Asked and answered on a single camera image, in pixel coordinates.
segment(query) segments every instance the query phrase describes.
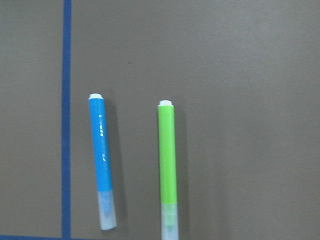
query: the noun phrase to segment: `blue marker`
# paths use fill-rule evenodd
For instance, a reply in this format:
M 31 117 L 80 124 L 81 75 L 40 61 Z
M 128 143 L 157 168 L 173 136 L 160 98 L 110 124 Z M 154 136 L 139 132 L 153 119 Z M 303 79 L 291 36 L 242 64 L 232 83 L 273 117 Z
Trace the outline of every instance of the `blue marker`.
M 117 226 L 108 146 L 105 101 L 100 94 L 89 97 L 93 154 L 95 162 L 96 186 L 100 227 L 102 230 Z

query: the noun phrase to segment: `green pen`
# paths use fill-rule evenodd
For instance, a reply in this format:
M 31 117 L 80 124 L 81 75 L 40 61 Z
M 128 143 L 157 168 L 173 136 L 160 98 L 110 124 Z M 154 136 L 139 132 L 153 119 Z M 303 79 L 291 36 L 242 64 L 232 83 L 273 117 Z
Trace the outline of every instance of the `green pen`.
M 169 100 L 158 105 L 162 240 L 178 240 L 175 108 Z

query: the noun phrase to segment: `marker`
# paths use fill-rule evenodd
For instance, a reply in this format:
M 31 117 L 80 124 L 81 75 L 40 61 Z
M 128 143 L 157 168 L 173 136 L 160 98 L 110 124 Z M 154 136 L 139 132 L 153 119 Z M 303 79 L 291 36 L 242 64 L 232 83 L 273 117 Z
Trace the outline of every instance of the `marker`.
M 158 105 L 162 240 L 178 240 L 175 108 L 169 100 Z
M 100 94 L 90 94 L 89 109 L 100 227 L 102 230 L 109 230 L 117 226 L 117 221 L 112 190 L 105 101 Z

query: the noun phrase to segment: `blue marker barrel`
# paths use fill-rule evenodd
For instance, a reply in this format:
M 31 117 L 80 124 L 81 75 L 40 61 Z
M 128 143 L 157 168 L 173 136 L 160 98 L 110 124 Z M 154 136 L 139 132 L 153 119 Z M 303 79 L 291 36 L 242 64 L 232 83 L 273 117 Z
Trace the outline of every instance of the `blue marker barrel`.
M 109 230 L 117 226 L 117 221 L 112 188 L 105 101 L 100 94 L 93 93 L 90 95 L 89 110 L 100 227 L 102 230 Z

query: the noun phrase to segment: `vertical blue line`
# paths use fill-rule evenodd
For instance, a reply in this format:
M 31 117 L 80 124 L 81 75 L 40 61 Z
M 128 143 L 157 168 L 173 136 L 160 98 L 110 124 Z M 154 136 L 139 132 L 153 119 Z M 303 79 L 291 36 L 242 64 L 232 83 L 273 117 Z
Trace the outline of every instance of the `vertical blue line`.
M 62 42 L 62 104 L 61 104 L 61 236 L 71 239 L 70 198 L 70 62 L 71 62 L 71 0 L 63 2 Z

